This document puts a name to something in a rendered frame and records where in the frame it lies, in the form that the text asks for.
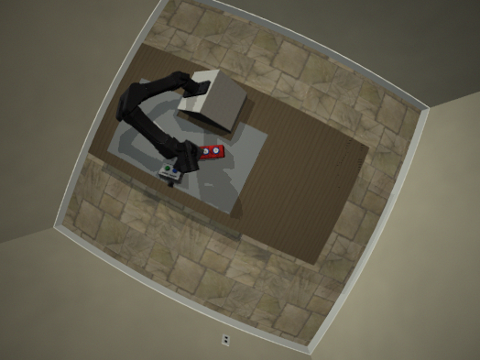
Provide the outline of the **grey control panel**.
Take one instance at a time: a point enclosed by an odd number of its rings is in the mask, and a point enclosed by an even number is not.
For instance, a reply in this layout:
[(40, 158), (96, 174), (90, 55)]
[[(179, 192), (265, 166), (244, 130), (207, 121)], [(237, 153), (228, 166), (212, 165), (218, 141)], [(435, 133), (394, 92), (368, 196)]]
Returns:
[[(164, 163), (158, 173), (158, 175), (164, 179), (169, 181), (169, 187), (173, 187), (174, 182), (181, 184), (182, 178), (184, 173), (178, 172), (173, 168), (174, 165), (171, 166), (169, 163)], [(172, 183), (172, 184), (171, 184)]]

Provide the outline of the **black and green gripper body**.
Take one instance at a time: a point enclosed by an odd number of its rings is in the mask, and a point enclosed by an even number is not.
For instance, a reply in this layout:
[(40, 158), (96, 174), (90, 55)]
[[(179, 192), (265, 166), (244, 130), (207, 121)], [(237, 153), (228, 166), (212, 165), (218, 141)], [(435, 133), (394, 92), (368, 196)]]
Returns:
[[(187, 139), (186, 139), (184, 142), (190, 142), (190, 140), (187, 140)], [(192, 142), (190, 142), (190, 143), (192, 143)], [(192, 144), (193, 144), (193, 143), (192, 143)], [(193, 144), (193, 145), (195, 145), (195, 144)], [(196, 145), (195, 145), (195, 146), (196, 146)], [(195, 150), (194, 150), (193, 154), (194, 154), (194, 153), (197, 154), (196, 158), (197, 158), (197, 162), (198, 162), (199, 159), (200, 159), (200, 157), (201, 157), (201, 155), (203, 154), (204, 150), (201, 149), (201, 148), (198, 147), (198, 146), (194, 147), (194, 149), (195, 149)], [(192, 155), (193, 155), (193, 154), (192, 154)]]

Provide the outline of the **red tube rack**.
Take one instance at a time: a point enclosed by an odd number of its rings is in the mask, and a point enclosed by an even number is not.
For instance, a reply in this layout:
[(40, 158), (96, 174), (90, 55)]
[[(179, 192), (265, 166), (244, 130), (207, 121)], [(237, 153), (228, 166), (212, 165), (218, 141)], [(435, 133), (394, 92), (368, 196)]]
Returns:
[[(224, 146), (223, 145), (216, 145), (216, 146), (205, 146), (206, 148), (208, 148), (210, 150), (210, 153), (208, 155), (204, 155), (202, 154), (202, 156), (200, 157), (200, 159), (206, 159), (206, 158), (225, 158), (224, 156)], [(204, 149), (205, 147), (200, 147), (202, 149)], [(213, 153), (213, 148), (214, 147), (218, 147), (220, 149), (220, 152), (218, 154), (214, 154)]]

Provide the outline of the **grey flat mat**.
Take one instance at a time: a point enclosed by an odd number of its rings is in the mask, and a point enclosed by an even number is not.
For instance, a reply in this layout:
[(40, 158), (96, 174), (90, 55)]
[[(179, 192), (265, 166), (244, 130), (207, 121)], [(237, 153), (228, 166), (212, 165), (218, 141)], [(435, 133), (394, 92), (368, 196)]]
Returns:
[[(199, 147), (224, 146), (225, 158), (199, 159), (199, 169), (184, 173), (181, 184), (173, 187), (230, 214), (263, 147), (267, 134), (239, 123), (231, 141), (178, 117), (181, 94), (167, 91), (142, 102), (142, 112), (180, 143), (186, 139)], [(162, 165), (174, 165), (177, 157), (166, 159), (131, 125), (122, 120), (108, 152), (168, 183), (158, 175)]]

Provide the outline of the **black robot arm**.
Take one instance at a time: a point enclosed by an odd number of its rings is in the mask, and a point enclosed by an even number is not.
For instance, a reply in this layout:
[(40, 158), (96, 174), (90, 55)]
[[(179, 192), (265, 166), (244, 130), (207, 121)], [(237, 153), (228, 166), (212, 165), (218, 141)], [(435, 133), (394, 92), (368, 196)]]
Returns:
[(198, 170), (197, 154), (193, 154), (194, 146), (189, 142), (180, 143), (175, 137), (163, 132), (142, 112), (139, 105), (150, 97), (166, 91), (175, 91), (181, 86), (185, 90), (183, 98), (203, 95), (208, 92), (211, 82), (195, 82), (188, 73), (175, 71), (165, 78), (141, 84), (132, 83), (121, 95), (115, 118), (119, 122), (124, 120), (136, 129), (164, 158), (177, 157), (173, 168), (178, 172), (189, 173)]

